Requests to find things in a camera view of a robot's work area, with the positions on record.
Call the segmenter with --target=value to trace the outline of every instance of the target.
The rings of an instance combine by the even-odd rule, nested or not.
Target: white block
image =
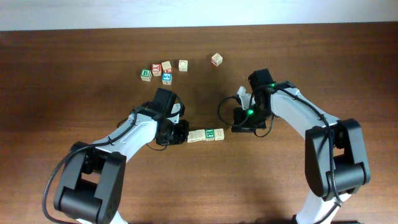
[[[173,72],[172,64],[170,64],[169,61],[162,62],[162,68],[163,68],[164,73],[172,73]]]
[[[178,63],[178,69],[180,72],[187,72],[188,71],[188,61],[187,60],[180,60]]]
[[[216,53],[211,57],[211,63],[216,67],[219,66],[223,62],[223,58],[219,53]]]
[[[206,141],[214,141],[215,139],[214,129],[206,129],[205,134],[206,134]]]
[[[172,80],[173,80],[172,74],[163,73],[163,75],[162,75],[162,83],[164,85],[171,85],[172,84]]]
[[[224,140],[224,129],[214,129],[215,140]]]
[[[143,69],[141,72],[141,79],[150,82],[151,78],[152,78],[152,72],[150,72],[150,70]]]
[[[162,65],[152,64],[152,74],[154,74],[154,76],[162,76]]]
[[[190,131],[188,133],[187,142],[191,143],[191,142],[195,142],[195,141],[197,141],[197,132],[196,131]]]
[[[197,141],[205,141],[206,140],[206,135],[205,135],[205,130],[196,130],[197,133]]]

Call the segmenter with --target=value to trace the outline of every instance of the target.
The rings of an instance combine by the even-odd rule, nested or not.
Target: wooden block
[[[197,132],[196,131],[190,131],[188,133],[187,142],[191,143],[191,142],[195,142],[195,141],[197,141]]]
[[[162,76],[162,65],[152,64],[152,74],[154,74],[154,76]]]
[[[172,80],[173,80],[172,74],[163,73],[163,76],[162,76],[162,83],[163,83],[164,85],[171,85],[171,84],[172,84]]]
[[[187,72],[188,71],[188,61],[187,60],[180,60],[178,63],[178,69],[180,72]]]
[[[143,69],[141,72],[141,79],[150,82],[151,78],[152,78],[152,72],[150,72],[150,70]]]
[[[214,129],[206,129],[206,141],[214,141]]]
[[[214,129],[214,135],[215,135],[215,140],[224,140],[224,129],[219,128],[219,129]]]
[[[219,66],[223,62],[223,58],[220,54],[216,53],[211,57],[211,63],[216,67]]]
[[[164,73],[172,73],[173,72],[172,64],[170,64],[169,61],[162,62],[162,68],[163,68]]]
[[[205,141],[206,140],[206,132],[204,129],[196,130],[197,133],[197,141]]]

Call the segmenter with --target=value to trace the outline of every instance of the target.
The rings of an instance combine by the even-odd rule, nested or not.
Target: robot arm
[[[344,202],[370,181],[369,163],[359,123],[354,119],[341,121],[325,113],[301,95],[291,82],[274,82],[268,69],[255,71],[249,76],[249,82],[252,95],[245,93],[246,90],[241,86],[235,97],[242,108],[234,110],[232,132],[247,133],[257,128],[264,129],[265,120],[272,114],[286,120],[305,140],[305,176],[311,188],[303,209],[293,217],[293,222],[330,223],[339,209],[336,206],[339,201],[333,193],[327,136],[330,131],[331,145],[344,149],[344,154],[332,160],[335,190],[339,200]]]
[[[136,108],[109,136],[90,145],[75,143],[72,153],[85,147],[89,150],[77,153],[65,164],[55,209],[84,224],[127,223],[118,212],[127,161],[153,139],[161,146],[187,139],[189,123],[179,119],[184,107],[181,101],[174,104],[176,98],[180,101],[175,93],[159,88],[151,103]],[[93,172],[100,175],[97,184],[81,178],[82,173]]]

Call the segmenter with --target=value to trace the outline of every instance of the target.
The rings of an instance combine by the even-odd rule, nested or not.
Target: white wall
[[[398,0],[0,0],[0,30],[379,21]]]

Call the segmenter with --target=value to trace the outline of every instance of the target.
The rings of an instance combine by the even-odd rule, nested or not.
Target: brown tabletop
[[[213,67],[219,53],[223,63]],[[188,60],[179,72],[177,60]],[[170,60],[172,85],[140,79]],[[233,134],[218,103],[251,91],[269,68],[311,102],[363,129],[372,172],[335,220],[398,220],[398,23],[0,32],[1,223],[50,223],[41,211],[53,168],[76,141],[113,131],[158,87],[185,103],[190,129],[224,128],[225,140],[144,146],[127,164],[119,211],[132,223],[269,223],[290,219],[308,195],[304,140],[281,118],[266,138]],[[222,115],[232,121],[236,102]],[[49,200],[50,213],[56,212]]]

